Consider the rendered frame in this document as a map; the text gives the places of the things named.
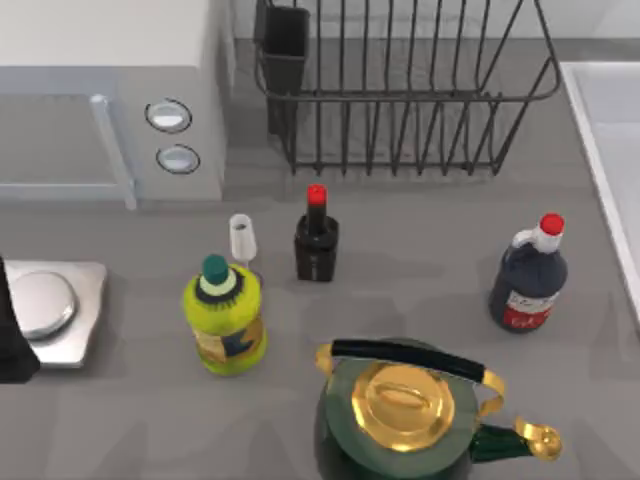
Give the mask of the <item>small black bottle red cap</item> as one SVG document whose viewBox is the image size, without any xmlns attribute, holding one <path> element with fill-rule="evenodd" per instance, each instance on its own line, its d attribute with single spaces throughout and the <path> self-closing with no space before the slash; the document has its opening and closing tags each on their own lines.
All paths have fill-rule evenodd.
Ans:
<svg viewBox="0 0 640 480">
<path fill-rule="evenodd" d="M 300 217 L 294 236 L 297 278 L 331 282 L 337 259 L 339 223 L 327 213 L 325 185 L 309 184 L 306 193 L 307 211 Z"/>
</svg>

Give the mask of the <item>clear wine glass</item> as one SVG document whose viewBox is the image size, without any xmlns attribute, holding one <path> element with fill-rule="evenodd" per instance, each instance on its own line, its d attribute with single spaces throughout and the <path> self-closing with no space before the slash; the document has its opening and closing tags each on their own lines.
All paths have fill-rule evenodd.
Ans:
<svg viewBox="0 0 640 480">
<path fill-rule="evenodd" d="M 251 218 L 243 213 L 236 213 L 229 219 L 230 250 L 234 261 L 251 271 L 264 286 L 262 276 L 254 271 L 251 262 L 257 257 L 257 240 Z"/>
</svg>

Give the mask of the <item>yellow-green bottle with green cap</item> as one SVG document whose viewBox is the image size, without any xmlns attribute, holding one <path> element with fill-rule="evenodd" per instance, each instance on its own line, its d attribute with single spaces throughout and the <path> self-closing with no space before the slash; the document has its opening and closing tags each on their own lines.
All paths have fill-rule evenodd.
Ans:
<svg viewBox="0 0 640 480">
<path fill-rule="evenodd" d="M 202 364 L 222 376 L 256 366 L 268 345 L 262 285 L 248 268 L 208 255 L 183 291 L 182 307 Z"/>
</svg>

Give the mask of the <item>microwave knob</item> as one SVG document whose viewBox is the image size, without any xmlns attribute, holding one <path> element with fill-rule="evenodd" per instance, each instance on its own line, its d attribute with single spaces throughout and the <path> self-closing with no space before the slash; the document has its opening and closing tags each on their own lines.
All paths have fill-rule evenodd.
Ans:
<svg viewBox="0 0 640 480">
<path fill-rule="evenodd" d="M 168 98 L 148 104 L 145 118 L 154 129 L 167 134 L 183 132 L 192 123 L 189 108 L 178 100 Z"/>
<path fill-rule="evenodd" d="M 189 175 L 201 165 L 198 153 L 191 147 L 182 144 L 159 149 L 155 159 L 162 170 L 172 175 Z"/>
</svg>

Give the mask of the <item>black cutlery holder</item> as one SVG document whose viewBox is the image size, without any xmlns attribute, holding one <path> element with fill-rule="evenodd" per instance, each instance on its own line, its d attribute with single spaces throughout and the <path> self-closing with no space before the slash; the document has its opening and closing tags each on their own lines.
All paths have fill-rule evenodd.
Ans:
<svg viewBox="0 0 640 480">
<path fill-rule="evenodd" d="M 268 132 L 280 134 L 285 107 L 280 96 L 295 97 L 302 89 L 308 58 L 310 13 L 297 6 L 279 6 L 272 0 L 256 0 L 254 42 L 266 82 Z"/>
</svg>

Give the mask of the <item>green and gold kettle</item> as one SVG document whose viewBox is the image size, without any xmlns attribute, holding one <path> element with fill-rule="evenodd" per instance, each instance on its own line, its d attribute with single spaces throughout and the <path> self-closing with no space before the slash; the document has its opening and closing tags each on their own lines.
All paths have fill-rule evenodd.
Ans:
<svg viewBox="0 0 640 480">
<path fill-rule="evenodd" d="M 314 425 L 322 480 L 468 480 L 476 464 L 562 453 L 549 425 L 485 423 L 504 405 L 504 381 L 427 343 L 336 339 L 315 365 L 326 377 Z"/>
</svg>

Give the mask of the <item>dark jug bottle red cap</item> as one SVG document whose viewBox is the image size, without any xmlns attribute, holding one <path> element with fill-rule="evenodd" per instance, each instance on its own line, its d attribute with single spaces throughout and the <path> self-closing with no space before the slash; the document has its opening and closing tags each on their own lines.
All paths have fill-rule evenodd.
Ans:
<svg viewBox="0 0 640 480">
<path fill-rule="evenodd" d="M 568 279 L 568 264 L 560 251 L 565 219 L 544 214 L 537 225 L 516 233 L 504 251 L 488 308 L 506 331 L 526 334 L 540 328 Z"/>
</svg>

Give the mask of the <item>pale microwave oven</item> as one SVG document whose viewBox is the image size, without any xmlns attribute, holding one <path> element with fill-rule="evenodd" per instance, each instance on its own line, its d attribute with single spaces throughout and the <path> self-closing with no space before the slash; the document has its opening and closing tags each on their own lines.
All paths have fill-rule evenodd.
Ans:
<svg viewBox="0 0 640 480">
<path fill-rule="evenodd" d="M 227 0 L 0 0 L 0 201 L 124 203 L 89 99 L 109 98 L 138 205 L 218 201 L 233 84 Z M 192 113 L 167 134 L 145 118 L 165 98 Z M 172 175 L 159 149 L 201 165 Z"/>
</svg>

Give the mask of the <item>silver kitchen scale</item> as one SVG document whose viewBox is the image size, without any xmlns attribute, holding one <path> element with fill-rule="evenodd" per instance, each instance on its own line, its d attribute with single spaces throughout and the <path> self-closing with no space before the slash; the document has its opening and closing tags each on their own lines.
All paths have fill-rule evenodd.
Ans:
<svg viewBox="0 0 640 480">
<path fill-rule="evenodd" d="M 21 333 L 45 368 L 79 369 L 99 324 L 108 270 L 97 262 L 5 262 Z"/>
</svg>

